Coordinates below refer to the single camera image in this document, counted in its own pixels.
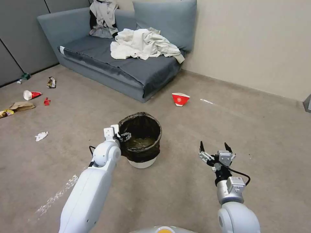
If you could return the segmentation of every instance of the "red and white cup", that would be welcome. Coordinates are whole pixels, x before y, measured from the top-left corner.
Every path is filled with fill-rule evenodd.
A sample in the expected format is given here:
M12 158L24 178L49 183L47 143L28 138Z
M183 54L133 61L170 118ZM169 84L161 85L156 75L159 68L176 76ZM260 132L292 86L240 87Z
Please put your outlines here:
M31 91L24 91L24 99L25 100L31 100L31 99L34 99L38 96L42 95L41 92L31 92Z
M185 103L187 103L190 96L183 93L172 93L173 100L178 107L182 107Z

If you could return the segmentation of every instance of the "beige wall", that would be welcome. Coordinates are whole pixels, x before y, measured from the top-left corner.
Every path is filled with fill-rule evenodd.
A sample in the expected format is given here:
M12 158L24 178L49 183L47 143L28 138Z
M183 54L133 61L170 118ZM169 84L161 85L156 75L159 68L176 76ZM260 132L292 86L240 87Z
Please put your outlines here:
M133 10L131 0L117 1ZM303 101L311 94L311 0L198 0L183 68Z

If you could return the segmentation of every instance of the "trash can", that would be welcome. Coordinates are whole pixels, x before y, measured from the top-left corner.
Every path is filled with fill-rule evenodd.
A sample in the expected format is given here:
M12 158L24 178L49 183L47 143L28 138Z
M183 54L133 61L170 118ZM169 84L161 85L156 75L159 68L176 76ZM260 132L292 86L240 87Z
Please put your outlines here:
M119 122L119 134L126 132L131 139L121 143L121 154L136 168L151 166L160 153L160 123L150 114L138 112Z

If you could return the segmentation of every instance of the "floor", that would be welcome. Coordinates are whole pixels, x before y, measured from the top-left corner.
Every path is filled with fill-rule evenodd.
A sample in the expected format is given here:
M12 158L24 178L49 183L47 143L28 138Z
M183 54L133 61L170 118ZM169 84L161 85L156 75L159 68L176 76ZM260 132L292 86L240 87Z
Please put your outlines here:
M56 89L46 88L49 76ZM0 119L0 232L58 232L71 187L91 160L88 146L102 142L104 127L139 111L161 123L161 153L142 170L120 160L91 232L159 224L220 232L214 173L198 157L201 140L209 153L225 141L237 153L232 168L252 178L243 195L261 232L311 228L311 114L301 102L182 71L142 104L58 65L1 88L0 109L23 101L24 90L43 95L31 100L36 108ZM176 107L173 92L191 98ZM35 142L42 131L49 135Z

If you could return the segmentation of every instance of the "clothing pile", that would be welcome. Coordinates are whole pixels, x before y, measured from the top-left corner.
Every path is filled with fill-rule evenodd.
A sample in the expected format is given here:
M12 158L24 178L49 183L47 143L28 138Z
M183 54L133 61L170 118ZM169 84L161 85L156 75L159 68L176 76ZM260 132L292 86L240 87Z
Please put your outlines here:
M90 35L114 38L118 34L114 16L117 8L114 0L94 0L90 6Z
M110 45L114 59L129 57L147 60L149 57L175 57L179 63L185 58L180 50L154 28L118 32L115 10L118 5L114 0L94 0L90 6L90 35L102 38L115 38Z
M124 29L115 37L116 42L111 42L110 51L114 59L127 59L128 57L147 60L149 57L173 56L179 63L185 58L177 46L171 44L161 31L149 28L130 30Z

